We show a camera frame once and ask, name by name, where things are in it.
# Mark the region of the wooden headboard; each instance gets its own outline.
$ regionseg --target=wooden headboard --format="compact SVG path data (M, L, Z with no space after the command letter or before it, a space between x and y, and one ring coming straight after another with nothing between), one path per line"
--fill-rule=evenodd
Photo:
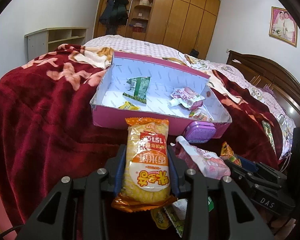
M300 126L300 84L287 70L268 58L232 50L227 64L237 68L252 85L268 85L287 116Z

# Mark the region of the white wall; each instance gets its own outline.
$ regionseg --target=white wall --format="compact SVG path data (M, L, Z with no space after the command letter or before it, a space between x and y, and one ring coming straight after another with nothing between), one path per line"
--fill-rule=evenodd
M222 0L207 60L226 63L234 50L269 58L288 70L300 83L300 29L294 46L269 36L271 6L278 0Z
M0 78L26 63L24 35L48 27L86 27L93 35L99 0L12 0L0 14Z

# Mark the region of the framed wedding photo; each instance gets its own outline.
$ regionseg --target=framed wedding photo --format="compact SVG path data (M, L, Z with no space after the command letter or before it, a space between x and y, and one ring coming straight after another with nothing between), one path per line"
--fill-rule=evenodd
M286 9L273 7L269 36L297 46L298 26Z

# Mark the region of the storage box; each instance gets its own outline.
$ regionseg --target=storage box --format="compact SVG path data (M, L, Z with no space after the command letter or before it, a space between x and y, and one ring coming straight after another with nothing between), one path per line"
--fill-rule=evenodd
M130 89L127 79L151 77L147 90L147 104L124 97ZM222 136L232 122L228 111L223 107L213 91L206 86L209 76L188 66L167 60L139 54L115 51L112 63L103 76L97 91L90 101L93 124L113 129L127 129L125 118L153 117L168 119L169 134L181 135L194 120L189 118L190 110L182 105L168 107L170 94L175 88L190 87L205 97L204 105L213 117L216 127L214 138ZM140 107L138 111L118 109L125 101Z

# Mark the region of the small yellow snack packet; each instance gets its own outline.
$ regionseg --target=small yellow snack packet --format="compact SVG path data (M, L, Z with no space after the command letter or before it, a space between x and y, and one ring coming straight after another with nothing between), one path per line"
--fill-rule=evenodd
M231 149L231 147L227 144L227 142L224 142L222 144L222 149L221 149L221 153L220 153L220 158L225 160L229 160L237 165L239 165L240 167L242 167L241 161L239 158L237 158L233 152L233 150Z
M140 107L137 107L128 101L125 101L125 103L122 106L119 106L118 108L124 109L124 110L139 110L140 109Z
M122 190L112 206L126 212L149 210L173 201L166 140L169 121L126 118L129 125Z
M163 208L155 208L150 210L152 220L157 225L157 228L167 229L171 226L171 222Z

